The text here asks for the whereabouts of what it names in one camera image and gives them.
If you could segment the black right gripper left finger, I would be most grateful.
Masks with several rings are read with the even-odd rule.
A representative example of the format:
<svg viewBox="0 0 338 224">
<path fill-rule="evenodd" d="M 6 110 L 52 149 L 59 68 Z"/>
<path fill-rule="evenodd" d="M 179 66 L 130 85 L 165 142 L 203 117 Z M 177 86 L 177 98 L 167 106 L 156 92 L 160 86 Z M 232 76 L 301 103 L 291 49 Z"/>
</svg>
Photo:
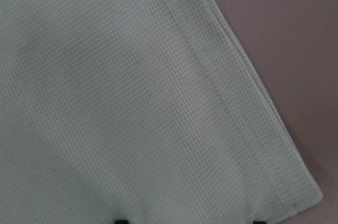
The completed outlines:
<svg viewBox="0 0 338 224">
<path fill-rule="evenodd" d="M 129 220 L 127 219 L 118 219 L 115 221 L 115 224 L 129 224 Z"/>
</svg>

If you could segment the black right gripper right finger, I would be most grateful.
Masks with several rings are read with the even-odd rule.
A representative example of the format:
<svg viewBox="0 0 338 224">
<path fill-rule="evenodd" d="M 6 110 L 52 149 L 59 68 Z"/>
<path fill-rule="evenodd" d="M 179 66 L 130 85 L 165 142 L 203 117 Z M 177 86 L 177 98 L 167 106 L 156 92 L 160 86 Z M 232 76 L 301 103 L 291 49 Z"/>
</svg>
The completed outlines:
<svg viewBox="0 0 338 224">
<path fill-rule="evenodd" d="M 252 224 L 266 224 L 266 221 L 263 220 L 254 220 Z"/>
</svg>

